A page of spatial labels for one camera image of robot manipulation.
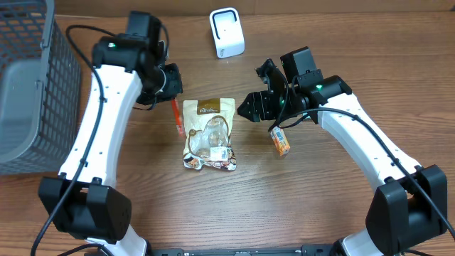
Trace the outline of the red coffee stick sachet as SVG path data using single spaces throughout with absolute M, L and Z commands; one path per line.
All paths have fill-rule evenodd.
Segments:
M 178 108 L 178 101 L 176 99 L 173 99 L 171 101 L 171 106 L 172 106 L 172 109 L 173 109 L 173 114 L 174 114 L 174 117 L 175 117 L 176 128 L 177 128 L 178 134 L 182 137 L 184 135 L 184 130 L 183 130 L 182 117 L 181 117 L 181 114 L 180 114 L 180 111 L 179 111 L 179 108 Z

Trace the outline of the orange tissue packet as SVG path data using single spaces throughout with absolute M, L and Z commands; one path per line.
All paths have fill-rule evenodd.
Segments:
M 279 127 L 274 127 L 271 132 L 270 136 L 274 145 L 279 153 L 280 156 L 285 156 L 289 153 L 291 147 L 285 136 L 284 130 Z

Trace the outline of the beige nut pouch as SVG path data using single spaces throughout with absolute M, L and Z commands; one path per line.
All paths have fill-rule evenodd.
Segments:
M 226 171 L 237 168 L 231 134 L 235 100 L 212 98 L 183 102 L 183 126 L 186 143 L 183 165 L 200 170 L 204 166 Z

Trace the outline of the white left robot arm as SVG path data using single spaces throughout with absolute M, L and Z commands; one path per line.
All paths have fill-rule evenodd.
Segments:
M 183 91 L 176 64 L 166 63 L 165 41 L 146 36 L 105 36 L 87 62 L 91 92 L 75 142 L 58 177 L 41 180 L 38 196 L 49 216 L 31 254 L 50 225 L 84 240 L 103 255 L 150 255 L 150 243 L 131 225 L 132 202 L 116 189 L 119 151 L 130 114 L 150 111 Z

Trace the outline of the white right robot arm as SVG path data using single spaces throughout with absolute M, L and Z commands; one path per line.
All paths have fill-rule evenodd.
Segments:
M 252 122 L 272 120 L 276 128 L 291 118 L 311 118 L 348 152 L 373 189 L 365 228 L 336 241 L 330 255 L 403 255 L 454 232 L 444 172 L 400 150 L 340 77 L 306 70 L 288 78 L 270 59 L 255 71 L 267 89 L 248 94 L 237 113 Z

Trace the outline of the white barcode scanner stand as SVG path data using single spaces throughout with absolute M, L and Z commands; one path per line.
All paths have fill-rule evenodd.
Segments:
M 229 58 L 244 53 L 245 38 L 236 9 L 227 7 L 214 10 L 209 15 L 209 21 L 218 58 Z

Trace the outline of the grey plastic mesh basket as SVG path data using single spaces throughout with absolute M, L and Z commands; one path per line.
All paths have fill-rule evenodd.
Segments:
M 1 174 L 56 171 L 76 137 L 81 69 L 53 0 L 1 2 Z

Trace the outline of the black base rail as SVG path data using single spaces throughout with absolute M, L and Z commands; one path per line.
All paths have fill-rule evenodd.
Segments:
M 331 245 L 302 245 L 301 247 L 225 249 L 225 250 L 149 250 L 150 256 L 329 256 Z

